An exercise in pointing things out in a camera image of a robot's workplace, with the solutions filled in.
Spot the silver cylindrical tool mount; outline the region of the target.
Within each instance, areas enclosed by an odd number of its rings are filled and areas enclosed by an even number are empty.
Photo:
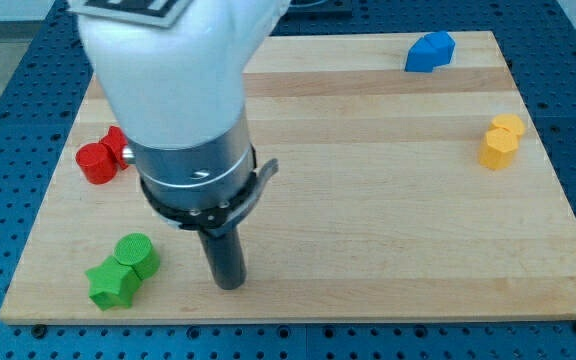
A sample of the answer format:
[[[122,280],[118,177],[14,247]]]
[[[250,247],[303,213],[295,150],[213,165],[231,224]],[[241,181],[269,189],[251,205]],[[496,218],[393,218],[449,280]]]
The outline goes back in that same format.
[[[214,237],[236,229],[279,170],[276,159],[258,165],[245,111],[223,133],[190,147],[130,140],[122,160],[136,167],[144,196],[165,221]]]

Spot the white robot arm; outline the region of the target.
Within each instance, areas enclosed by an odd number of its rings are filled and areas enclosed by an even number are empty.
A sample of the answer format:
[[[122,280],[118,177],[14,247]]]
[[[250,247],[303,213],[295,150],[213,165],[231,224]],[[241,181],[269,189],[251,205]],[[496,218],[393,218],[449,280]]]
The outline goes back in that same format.
[[[259,164],[243,72],[290,0],[73,1],[79,36],[152,208],[196,232],[215,283],[246,278],[238,225],[277,172]]]

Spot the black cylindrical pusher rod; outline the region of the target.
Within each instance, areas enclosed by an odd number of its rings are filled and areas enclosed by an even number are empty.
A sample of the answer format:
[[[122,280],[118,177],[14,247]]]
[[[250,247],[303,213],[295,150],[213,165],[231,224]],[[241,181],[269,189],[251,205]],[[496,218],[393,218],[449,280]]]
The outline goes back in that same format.
[[[247,270],[237,229],[221,236],[198,232],[213,280],[224,290],[234,290],[244,284]]]

